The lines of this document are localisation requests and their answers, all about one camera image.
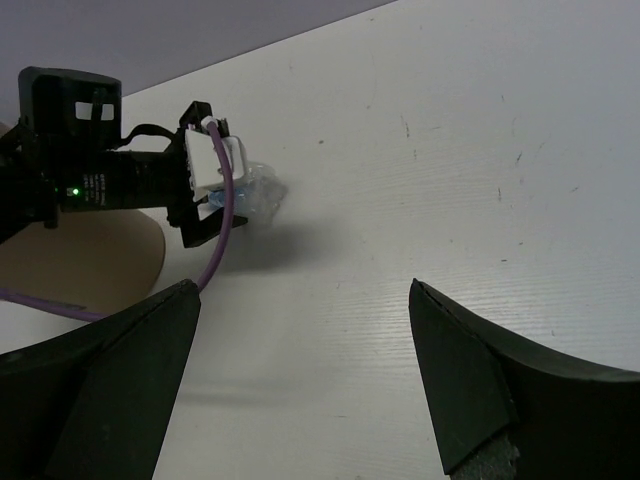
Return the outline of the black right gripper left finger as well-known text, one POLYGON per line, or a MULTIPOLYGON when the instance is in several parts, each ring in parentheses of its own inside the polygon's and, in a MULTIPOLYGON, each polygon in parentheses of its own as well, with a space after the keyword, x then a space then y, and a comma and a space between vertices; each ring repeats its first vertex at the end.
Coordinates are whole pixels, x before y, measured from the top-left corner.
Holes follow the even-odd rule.
POLYGON ((200 307, 185 280, 2 354, 2 478, 152 478, 200 307))

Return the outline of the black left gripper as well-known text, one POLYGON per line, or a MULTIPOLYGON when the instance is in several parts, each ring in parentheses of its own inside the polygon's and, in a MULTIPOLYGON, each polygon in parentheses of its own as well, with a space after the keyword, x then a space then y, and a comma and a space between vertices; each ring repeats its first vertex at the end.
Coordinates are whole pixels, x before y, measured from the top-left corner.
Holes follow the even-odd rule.
POLYGON ((207 102, 193 101, 181 115, 179 127, 171 132, 155 124, 134 127, 120 140, 116 150, 99 155, 99 207, 104 210, 130 210, 164 207, 171 226, 178 227, 185 248, 200 247, 220 236, 225 215, 220 207, 204 219, 193 204, 186 160, 185 130, 208 133, 210 121, 221 138, 230 136, 228 121, 215 118, 207 102), (163 137, 168 146, 157 152, 134 151, 126 147, 139 136, 163 137))

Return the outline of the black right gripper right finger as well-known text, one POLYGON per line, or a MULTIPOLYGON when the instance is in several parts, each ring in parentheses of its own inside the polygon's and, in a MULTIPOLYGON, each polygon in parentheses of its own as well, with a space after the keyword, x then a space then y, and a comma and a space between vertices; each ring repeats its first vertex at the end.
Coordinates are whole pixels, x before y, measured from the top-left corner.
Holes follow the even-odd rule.
POLYGON ((448 477, 638 477, 637 372, 533 342, 418 280, 409 316, 448 477))

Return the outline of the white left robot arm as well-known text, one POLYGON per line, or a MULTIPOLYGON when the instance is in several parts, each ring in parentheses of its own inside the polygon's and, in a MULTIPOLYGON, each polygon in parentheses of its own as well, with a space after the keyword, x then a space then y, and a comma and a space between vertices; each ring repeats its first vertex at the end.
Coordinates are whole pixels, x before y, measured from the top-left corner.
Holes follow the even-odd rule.
POLYGON ((55 229, 62 213, 160 207, 186 248, 221 234, 221 208, 199 214, 224 186, 210 104, 192 102, 175 131, 140 124, 123 136, 115 78, 30 66, 18 85, 20 118, 1 138, 2 240, 32 223, 55 229))

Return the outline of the clear bottle blue label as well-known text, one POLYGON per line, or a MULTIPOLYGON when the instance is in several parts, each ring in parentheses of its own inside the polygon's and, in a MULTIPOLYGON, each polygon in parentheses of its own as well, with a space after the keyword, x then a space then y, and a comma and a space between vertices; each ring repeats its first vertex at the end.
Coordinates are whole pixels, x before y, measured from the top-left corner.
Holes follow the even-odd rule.
POLYGON ((287 186, 269 165, 249 162, 246 182, 234 182, 233 228, 268 227, 287 195, 287 186))

